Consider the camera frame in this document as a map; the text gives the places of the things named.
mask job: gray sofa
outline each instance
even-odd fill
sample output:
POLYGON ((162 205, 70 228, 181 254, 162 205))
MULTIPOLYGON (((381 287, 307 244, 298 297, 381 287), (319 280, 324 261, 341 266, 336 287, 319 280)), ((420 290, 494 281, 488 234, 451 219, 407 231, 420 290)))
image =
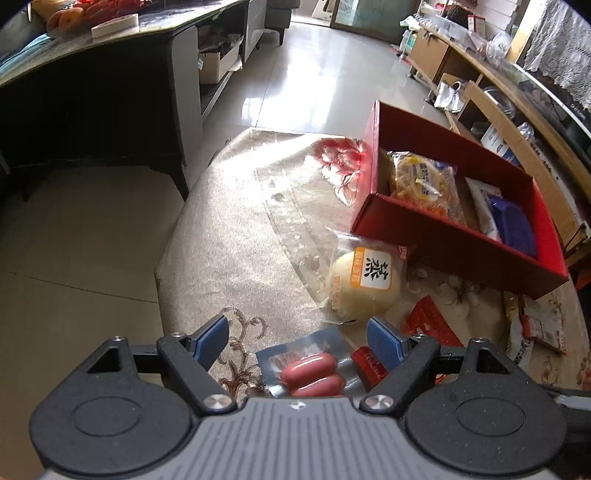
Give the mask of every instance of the gray sofa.
POLYGON ((290 27, 291 11, 300 7, 300 0, 267 0, 265 28, 279 32, 279 45, 283 45, 283 34, 290 27))

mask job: glass door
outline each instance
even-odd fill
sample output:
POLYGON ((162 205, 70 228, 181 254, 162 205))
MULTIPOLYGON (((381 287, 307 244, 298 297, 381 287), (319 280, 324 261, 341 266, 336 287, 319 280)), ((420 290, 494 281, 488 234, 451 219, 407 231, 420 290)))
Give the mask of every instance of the glass door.
POLYGON ((330 26, 400 45, 400 22, 418 10, 420 0, 336 0, 330 26))

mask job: sofa cushion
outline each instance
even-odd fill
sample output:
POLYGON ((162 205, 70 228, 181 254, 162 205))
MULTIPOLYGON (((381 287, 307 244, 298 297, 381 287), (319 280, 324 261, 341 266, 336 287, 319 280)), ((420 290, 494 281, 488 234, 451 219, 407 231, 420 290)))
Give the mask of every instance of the sofa cushion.
POLYGON ((289 28, 291 9, 267 7, 265 28, 289 28))
POLYGON ((300 0, 267 0, 267 7, 273 8, 299 8, 300 0))

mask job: blue package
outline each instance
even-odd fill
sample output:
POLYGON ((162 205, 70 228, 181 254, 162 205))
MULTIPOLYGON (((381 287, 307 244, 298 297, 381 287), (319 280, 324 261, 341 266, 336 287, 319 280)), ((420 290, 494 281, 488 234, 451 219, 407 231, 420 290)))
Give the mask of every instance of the blue package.
POLYGON ((489 195, 488 198, 502 242, 526 255, 538 258, 534 233, 521 207, 495 195, 489 195))

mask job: white package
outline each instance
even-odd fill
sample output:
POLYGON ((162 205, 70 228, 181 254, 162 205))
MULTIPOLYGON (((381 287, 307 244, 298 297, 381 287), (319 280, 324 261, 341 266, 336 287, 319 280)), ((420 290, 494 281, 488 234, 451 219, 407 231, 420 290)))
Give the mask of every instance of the white package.
POLYGON ((470 188, 474 204, 476 205, 480 231, 488 238, 501 242, 501 235, 496 227, 495 219, 492 216, 491 204, 488 200, 489 195, 503 198, 500 188, 484 183, 483 181, 469 178, 466 178, 466 183, 468 184, 468 188, 470 188))

